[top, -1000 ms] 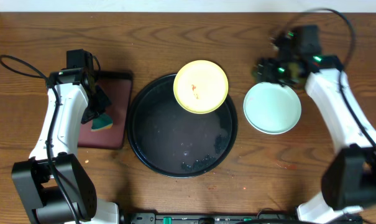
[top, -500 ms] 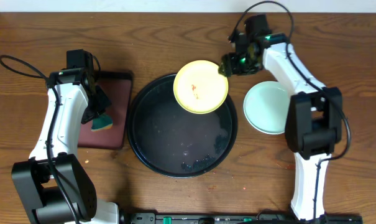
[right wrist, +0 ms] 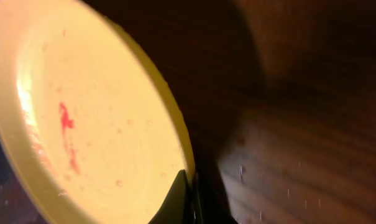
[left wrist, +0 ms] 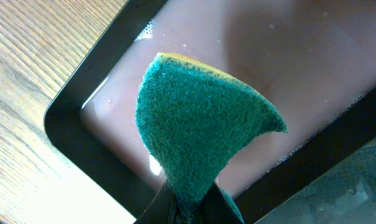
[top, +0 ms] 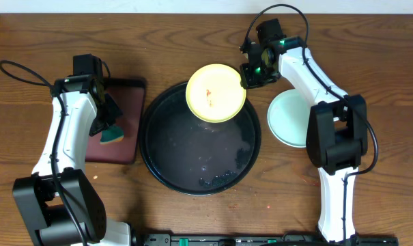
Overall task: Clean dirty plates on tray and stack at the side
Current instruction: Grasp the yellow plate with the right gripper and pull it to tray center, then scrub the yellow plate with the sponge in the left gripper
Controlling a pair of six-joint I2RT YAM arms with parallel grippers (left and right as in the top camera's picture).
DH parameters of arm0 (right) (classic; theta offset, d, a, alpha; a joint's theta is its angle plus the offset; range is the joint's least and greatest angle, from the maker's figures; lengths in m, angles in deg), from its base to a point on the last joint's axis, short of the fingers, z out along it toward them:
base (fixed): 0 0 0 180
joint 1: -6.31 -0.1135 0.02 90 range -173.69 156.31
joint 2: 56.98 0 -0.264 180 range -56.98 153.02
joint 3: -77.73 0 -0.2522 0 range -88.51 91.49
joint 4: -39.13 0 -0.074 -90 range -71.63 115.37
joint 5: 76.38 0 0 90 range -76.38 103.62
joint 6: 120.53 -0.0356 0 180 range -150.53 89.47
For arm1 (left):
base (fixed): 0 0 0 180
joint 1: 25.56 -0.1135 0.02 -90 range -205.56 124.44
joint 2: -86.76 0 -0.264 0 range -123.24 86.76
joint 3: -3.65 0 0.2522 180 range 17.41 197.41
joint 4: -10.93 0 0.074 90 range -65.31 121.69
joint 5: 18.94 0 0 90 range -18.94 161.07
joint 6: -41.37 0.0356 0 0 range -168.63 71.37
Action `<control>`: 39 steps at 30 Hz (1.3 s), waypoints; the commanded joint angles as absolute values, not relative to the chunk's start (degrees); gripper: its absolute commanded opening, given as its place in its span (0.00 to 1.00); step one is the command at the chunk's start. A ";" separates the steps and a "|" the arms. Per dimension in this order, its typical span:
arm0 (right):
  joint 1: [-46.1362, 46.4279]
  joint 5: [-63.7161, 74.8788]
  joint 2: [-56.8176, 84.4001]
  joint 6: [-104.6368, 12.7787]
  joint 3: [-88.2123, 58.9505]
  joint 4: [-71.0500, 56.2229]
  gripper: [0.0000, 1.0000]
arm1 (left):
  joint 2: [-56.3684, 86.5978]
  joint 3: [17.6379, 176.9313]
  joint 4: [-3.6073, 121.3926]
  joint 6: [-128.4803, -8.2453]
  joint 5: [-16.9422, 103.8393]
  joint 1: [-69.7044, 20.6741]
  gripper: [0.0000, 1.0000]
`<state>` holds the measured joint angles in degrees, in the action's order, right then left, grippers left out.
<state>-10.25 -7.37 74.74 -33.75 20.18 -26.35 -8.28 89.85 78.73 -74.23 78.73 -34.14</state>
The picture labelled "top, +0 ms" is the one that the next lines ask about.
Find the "green yellow sponge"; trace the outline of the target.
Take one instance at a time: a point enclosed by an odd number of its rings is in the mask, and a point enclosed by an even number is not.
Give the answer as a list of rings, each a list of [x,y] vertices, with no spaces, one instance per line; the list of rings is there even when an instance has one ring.
[[[103,130],[100,137],[100,144],[109,144],[119,142],[124,138],[124,132],[121,127],[112,125]]]

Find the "yellow plate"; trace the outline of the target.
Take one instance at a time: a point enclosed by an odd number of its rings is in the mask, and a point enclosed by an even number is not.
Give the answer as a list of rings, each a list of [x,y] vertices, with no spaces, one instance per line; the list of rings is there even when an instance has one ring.
[[[246,100],[239,72],[224,64],[198,69],[186,85],[186,103],[200,120],[221,123],[236,116]]]

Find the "mint plate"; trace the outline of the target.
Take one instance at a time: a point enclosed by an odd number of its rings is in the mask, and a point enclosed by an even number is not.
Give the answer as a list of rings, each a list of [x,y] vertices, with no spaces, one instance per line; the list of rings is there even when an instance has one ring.
[[[272,134],[284,144],[306,148],[309,114],[309,106],[298,90],[287,90],[270,103],[268,126]]]

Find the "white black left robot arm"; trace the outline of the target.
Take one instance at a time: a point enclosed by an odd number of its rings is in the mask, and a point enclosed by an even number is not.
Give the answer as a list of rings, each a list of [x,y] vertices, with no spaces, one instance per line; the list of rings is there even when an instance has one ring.
[[[34,245],[131,245],[127,223],[107,218],[85,175],[89,137],[122,112],[105,92],[107,66],[91,54],[73,58],[72,75],[50,86],[53,118],[32,174],[18,178],[13,197]]]

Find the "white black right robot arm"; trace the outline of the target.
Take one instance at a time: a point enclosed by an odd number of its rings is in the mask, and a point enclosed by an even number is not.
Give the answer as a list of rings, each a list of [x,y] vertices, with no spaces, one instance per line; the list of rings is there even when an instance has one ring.
[[[260,23],[258,42],[246,38],[240,50],[241,85],[252,89],[287,79],[309,104],[306,150],[322,186],[318,230],[328,243],[346,243],[356,233],[352,221],[352,174],[367,153],[367,106],[360,95],[336,86],[312,58],[299,36],[287,37],[278,19]]]

